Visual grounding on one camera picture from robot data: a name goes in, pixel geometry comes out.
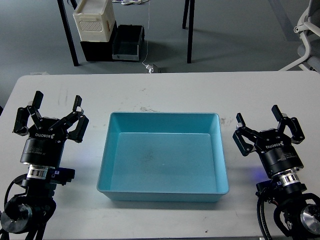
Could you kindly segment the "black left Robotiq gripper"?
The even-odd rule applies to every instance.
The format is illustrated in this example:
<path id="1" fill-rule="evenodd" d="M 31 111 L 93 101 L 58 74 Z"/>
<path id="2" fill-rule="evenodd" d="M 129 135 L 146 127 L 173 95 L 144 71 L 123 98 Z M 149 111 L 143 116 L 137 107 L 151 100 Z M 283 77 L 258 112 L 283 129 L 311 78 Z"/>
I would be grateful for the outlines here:
<path id="1" fill-rule="evenodd" d="M 42 119 L 39 108 L 44 94 L 37 90 L 33 101 L 26 107 L 17 110 L 13 132 L 28 138 L 22 151 L 20 162 L 23 164 L 58 168 L 66 140 L 81 143 L 89 119 L 84 115 L 81 108 L 82 98 L 75 96 L 71 113 L 62 119 L 47 118 Z M 29 117 L 34 125 L 28 128 Z"/>

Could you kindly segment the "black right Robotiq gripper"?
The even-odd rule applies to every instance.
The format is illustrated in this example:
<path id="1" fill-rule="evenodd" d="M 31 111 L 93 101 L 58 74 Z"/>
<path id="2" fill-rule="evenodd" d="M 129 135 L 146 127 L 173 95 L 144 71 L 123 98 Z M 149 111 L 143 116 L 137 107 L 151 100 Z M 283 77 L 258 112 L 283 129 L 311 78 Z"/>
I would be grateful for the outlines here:
<path id="1" fill-rule="evenodd" d="M 281 113 L 275 104 L 271 111 L 278 122 L 277 129 L 269 129 L 257 132 L 246 126 L 242 114 L 236 115 L 237 125 L 232 138 L 241 154 L 246 157 L 252 152 L 257 152 L 262 165 L 269 178 L 290 169 L 302 169 L 304 167 L 293 144 L 300 144 L 305 135 L 296 117 L 288 117 Z M 291 138 L 284 134 L 288 127 Z"/>

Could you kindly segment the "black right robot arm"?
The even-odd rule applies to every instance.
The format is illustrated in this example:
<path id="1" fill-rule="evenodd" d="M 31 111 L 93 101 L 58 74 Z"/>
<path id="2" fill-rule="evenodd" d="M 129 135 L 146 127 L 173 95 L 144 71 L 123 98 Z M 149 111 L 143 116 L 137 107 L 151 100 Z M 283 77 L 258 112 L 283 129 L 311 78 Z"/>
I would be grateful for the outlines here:
<path id="1" fill-rule="evenodd" d="M 280 231 L 294 240 L 316 239 L 320 236 L 320 198 L 306 192 L 297 172 L 304 165 L 294 144 L 300 144 L 304 133 L 295 117 L 281 113 L 274 105 L 271 109 L 278 122 L 277 128 L 256 131 L 246 126 L 240 113 L 233 140 L 243 156 L 256 152 L 268 176 L 267 181 L 256 184 L 257 219 L 266 240 L 271 234 L 265 217 L 265 203 L 276 206 L 273 220 Z"/>

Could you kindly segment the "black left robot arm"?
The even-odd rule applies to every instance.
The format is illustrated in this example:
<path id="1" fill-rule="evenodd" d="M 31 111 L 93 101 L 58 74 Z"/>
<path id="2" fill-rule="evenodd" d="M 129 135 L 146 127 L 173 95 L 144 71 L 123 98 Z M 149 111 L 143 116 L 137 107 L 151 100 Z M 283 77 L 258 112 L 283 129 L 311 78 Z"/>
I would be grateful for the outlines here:
<path id="1" fill-rule="evenodd" d="M 33 101 L 17 110 L 13 132 L 28 137 L 20 158 L 28 172 L 16 177 L 6 190 L 0 213 L 2 240 L 23 233 L 27 240 L 43 239 L 57 207 L 57 185 L 64 186 L 75 177 L 74 169 L 60 167 L 60 163 L 66 140 L 81 143 L 89 124 L 82 98 L 76 95 L 71 113 L 59 119 L 41 116 L 43 96 L 36 91 Z"/>

